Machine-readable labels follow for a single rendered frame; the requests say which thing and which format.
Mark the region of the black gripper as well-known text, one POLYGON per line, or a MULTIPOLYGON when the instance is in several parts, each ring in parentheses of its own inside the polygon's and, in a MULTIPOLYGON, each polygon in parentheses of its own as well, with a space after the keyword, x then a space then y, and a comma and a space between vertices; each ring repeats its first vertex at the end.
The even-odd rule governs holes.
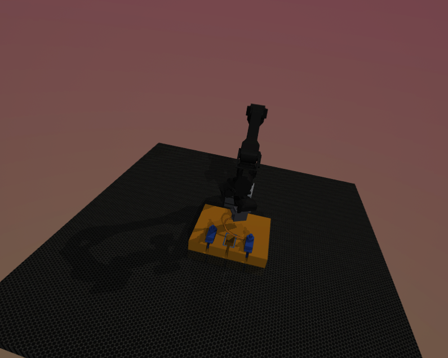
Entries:
MULTIPOLYGON (((228 178, 227 181, 233 181, 233 178, 236 180, 237 177, 228 178)), ((238 206, 237 213, 255 211, 257 209, 257 204, 254 199, 247 195, 251 195, 251 191, 247 193, 238 192, 238 196, 234 196, 233 194, 234 206, 238 206)))

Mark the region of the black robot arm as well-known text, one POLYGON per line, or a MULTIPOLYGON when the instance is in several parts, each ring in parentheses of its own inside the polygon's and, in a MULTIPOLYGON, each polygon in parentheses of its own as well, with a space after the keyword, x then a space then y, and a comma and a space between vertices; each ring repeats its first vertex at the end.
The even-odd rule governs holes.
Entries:
POLYGON ((247 106, 247 121, 249 128, 246 139, 239 148, 236 168, 237 178, 233 181, 227 181, 219 184, 222 197, 238 196, 238 192, 247 193, 252 188, 252 180, 256 177, 258 168, 260 168, 261 152, 259 151, 258 133, 259 127, 267 118, 268 109, 265 105, 251 104, 247 106), (238 164, 238 160, 240 163, 238 164), (257 161, 257 165, 255 163, 257 161))

